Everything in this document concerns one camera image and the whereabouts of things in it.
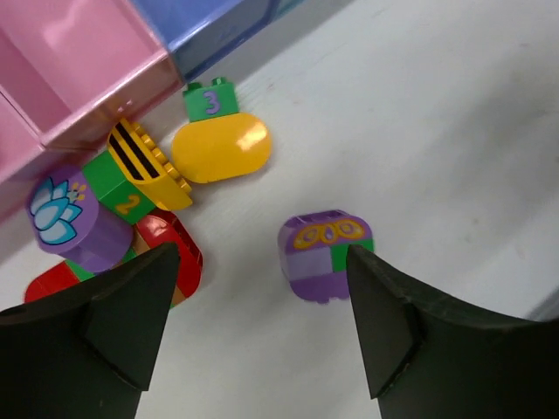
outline flower print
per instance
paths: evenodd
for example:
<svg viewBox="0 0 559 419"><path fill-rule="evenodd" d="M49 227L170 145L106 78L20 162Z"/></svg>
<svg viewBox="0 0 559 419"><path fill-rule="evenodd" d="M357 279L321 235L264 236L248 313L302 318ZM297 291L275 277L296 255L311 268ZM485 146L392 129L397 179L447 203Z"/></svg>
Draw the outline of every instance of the flower print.
<svg viewBox="0 0 559 419"><path fill-rule="evenodd" d="M76 230L72 221L81 214L81 207L76 201L83 201L82 192L86 185L74 183L68 188L68 181L63 181L56 187L52 178L48 177L35 192L29 205L33 216L33 225L38 230L41 240L46 244L63 244L76 237Z"/></svg>

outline white surface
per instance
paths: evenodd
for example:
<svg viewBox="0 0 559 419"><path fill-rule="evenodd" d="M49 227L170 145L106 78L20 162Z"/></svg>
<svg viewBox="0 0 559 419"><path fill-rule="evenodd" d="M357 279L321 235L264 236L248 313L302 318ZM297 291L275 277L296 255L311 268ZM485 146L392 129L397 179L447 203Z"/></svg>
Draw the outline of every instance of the white surface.
<svg viewBox="0 0 559 419"><path fill-rule="evenodd" d="M291 215L360 216L382 258L503 313L526 316L558 286L559 4L355 0L256 68L335 3L307 0L204 76L251 71L238 96L272 129L274 155L256 175L196 187L180 214L204 288L170 312L139 419L380 417L350 303L307 304L281 277L276 235ZM170 133L169 150L180 96L144 122ZM0 231L2 307L56 261L22 245L21 225Z"/></svg>

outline purple block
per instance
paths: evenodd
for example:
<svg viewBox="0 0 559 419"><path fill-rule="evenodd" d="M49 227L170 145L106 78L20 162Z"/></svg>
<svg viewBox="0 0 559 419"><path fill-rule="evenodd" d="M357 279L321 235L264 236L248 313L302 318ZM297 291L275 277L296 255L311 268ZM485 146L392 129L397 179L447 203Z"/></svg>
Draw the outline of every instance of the purple block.
<svg viewBox="0 0 559 419"><path fill-rule="evenodd" d="M132 226L99 203L74 166L47 176L31 192L26 208L39 247L86 271L111 269L132 243Z"/></svg>
<svg viewBox="0 0 559 419"><path fill-rule="evenodd" d="M346 272L333 272L330 248L372 237L370 227L361 218L338 209L294 216L278 235L281 269L301 299L321 304L348 299Z"/></svg>

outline green block with number 2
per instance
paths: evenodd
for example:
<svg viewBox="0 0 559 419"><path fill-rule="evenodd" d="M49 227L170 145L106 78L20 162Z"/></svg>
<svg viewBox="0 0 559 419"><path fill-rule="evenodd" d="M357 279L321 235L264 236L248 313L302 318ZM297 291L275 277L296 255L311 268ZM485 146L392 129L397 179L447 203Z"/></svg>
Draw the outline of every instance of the green block with number 2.
<svg viewBox="0 0 559 419"><path fill-rule="evenodd" d="M209 87L190 83L183 98L190 122L238 113L235 86L225 77L212 80Z"/></svg>
<svg viewBox="0 0 559 419"><path fill-rule="evenodd" d="M97 200L130 224L137 223L155 208L154 203L126 179L107 150L87 163L82 173Z"/></svg>

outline number 3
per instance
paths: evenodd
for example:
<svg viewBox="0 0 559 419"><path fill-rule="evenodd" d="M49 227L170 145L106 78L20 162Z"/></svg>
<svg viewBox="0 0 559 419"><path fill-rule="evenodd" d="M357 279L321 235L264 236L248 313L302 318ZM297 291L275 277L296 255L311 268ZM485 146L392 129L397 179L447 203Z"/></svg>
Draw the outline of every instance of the number 3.
<svg viewBox="0 0 559 419"><path fill-rule="evenodd" d="M221 109L221 104L219 103L219 99L217 98L217 93L215 92L206 92L204 93L204 97L208 100L208 105L211 105L208 109L206 109L206 113L208 115L215 115Z"/></svg>
<svg viewBox="0 0 559 419"><path fill-rule="evenodd" d="M130 210L140 203L140 197L138 195L129 195L127 203L119 203L116 207L114 207L117 211L119 211L123 216L127 216L130 213Z"/></svg>

